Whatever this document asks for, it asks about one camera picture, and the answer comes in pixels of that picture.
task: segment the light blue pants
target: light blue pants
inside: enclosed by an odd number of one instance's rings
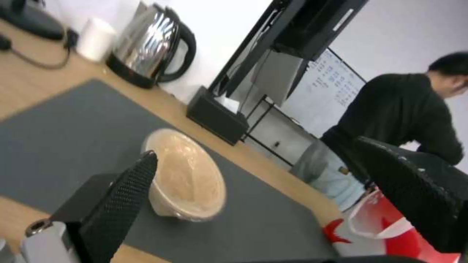
[[[364,194],[364,185],[321,140],[315,140],[291,168],[291,173],[334,200],[340,211],[353,206]]]

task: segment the black sweater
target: black sweater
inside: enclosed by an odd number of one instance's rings
[[[395,146],[415,140],[421,144],[418,151],[435,154],[453,165],[463,158],[450,110],[424,74],[387,74],[371,80],[338,125],[323,135],[322,141],[363,179],[367,177],[365,169],[352,148],[358,136]]]

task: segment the gray desk mat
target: gray desk mat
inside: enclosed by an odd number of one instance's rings
[[[86,82],[0,123],[0,195],[52,213],[90,176],[131,165],[159,128],[173,127],[106,84]],[[309,210],[204,148],[226,181],[224,211],[192,223],[158,217],[147,202],[126,244],[173,262],[336,255]]]

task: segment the bowl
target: bowl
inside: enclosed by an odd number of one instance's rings
[[[226,202],[226,186],[209,154],[186,135],[171,129],[152,132],[143,151],[153,150],[158,168],[149,190],[149,201],[160,216],[207,221]]]

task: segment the kettle base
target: kettle base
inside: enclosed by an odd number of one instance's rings
[[[122,63],[113,53],[109,55],[106,65],[119,77],[140,88],[152,88],[156,81],[144,77]]]

